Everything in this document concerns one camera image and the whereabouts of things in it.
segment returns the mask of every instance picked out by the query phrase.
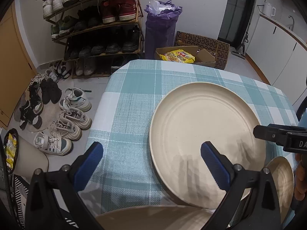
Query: purple trash bag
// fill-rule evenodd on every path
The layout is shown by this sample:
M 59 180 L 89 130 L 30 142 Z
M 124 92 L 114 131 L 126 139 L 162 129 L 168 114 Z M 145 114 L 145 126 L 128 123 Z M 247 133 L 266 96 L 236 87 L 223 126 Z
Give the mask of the purple trash bag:
M 145 59 L 154 59 L 156 48 L 172 47 L 174 44 L 176 22 L 182 13 L 182 7 L 175 6 L 171 0 L 160 4 L 169 5 L 172 9 L 165 9 L 158 15 L 153 14 L 146 6 L 145 12 L 148 13 L 146 21 L 145 36 Z

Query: white cabinet door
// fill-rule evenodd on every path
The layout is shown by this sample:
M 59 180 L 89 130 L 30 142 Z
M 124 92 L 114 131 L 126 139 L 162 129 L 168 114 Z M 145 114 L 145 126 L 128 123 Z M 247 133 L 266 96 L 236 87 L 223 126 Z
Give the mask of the white cabinet door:
M 288 33 L 277 27 L 273 34 L 271 43 L 265 52 L 258 67 L 268 79 L 270 84 L 274 84 L 278 76 L 287 64 L 296 44 Z
M 272 40 L 275 27 L 273 23 L 263 17 L 259 17 L 255 33 L 246 51 L 256 65 L 259 65 L 262 61 L 264 53 Z
M 293 105 L 306 89 L 307 51 L 297 43 L 284 70 L 274 83 Z

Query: beige plate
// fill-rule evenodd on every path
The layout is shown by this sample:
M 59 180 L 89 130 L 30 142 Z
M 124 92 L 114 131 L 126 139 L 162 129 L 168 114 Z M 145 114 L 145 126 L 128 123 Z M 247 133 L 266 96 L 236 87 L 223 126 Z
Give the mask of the beige plate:
M 108 230 L 200 230 L 212 213 L 188 206 L 141 206 L 96 217 Z
M 253 136 L 259 124 L 243 99 L 225 87 L 206 82 L 179 86 L 160 101 L 151 121 L 149 143 L 156 170 L 181 200 L 216 209 L 225 191 L 201 158 L 201 144 L 211 141 L 233 164 L 260 171 L 266 145 Z
M 288 160 L 283 156 L 275 157 L 267 167 L 273 176 L 279 201 L 280 219 L 283 222 L 293 197 L 294 174 Z

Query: green sneaker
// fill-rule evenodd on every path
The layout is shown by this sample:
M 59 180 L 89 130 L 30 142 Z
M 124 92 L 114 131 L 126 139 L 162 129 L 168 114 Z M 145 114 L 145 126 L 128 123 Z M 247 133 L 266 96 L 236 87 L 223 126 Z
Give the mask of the green sneaker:
M 72 32 L 74 30 L 74 27 L 77 21 L 78 19 L 72 16 L 66 16 L 64 18 L 64 22 L 59 27 L 59 35 L 64 36 Z
M 55 25 L 51 25 L 51 39 L 52 40 L 59 38 L 59 29 L 62 23 L 63 23 L 62 20 L 58 20 Z

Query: red sneaker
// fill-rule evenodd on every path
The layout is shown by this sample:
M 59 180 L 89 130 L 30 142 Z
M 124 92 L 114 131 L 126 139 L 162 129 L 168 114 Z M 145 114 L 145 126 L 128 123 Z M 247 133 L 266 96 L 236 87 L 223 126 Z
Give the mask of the red sneaker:
M 119 4 L 119 20 L 130 21 L 136 17 L 135 0 L 112 0 L 111 4 Z
M 119 4 L 114 3 L 114 0 L 106 0 L 100 4 L 102 12 L 102 21 L 104 24 L 116 21 L 117 11 L 120 9 Z

